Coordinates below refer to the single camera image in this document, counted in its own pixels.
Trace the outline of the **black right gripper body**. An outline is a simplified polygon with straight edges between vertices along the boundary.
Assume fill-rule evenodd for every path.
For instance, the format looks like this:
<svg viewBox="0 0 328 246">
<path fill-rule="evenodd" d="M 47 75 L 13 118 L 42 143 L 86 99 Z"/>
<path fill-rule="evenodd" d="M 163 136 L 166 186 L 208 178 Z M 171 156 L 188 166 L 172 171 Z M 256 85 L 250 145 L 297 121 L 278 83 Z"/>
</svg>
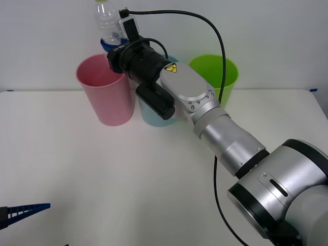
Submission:
<svg viewBox="0 0 328 246">
<path fill-rule="evenodd" d="M 127 74 L 132 60 L 139 56 L 145 56 L 143 53 L 148 51 L 151 51 L 150 41 L 140 36 L 135 44 L 131 44 L 128 40 L 125 43 L 114 45 L 114 48 L 107 53 L 107 59 L 112 71 L 118 74 Z"/>
</svg>

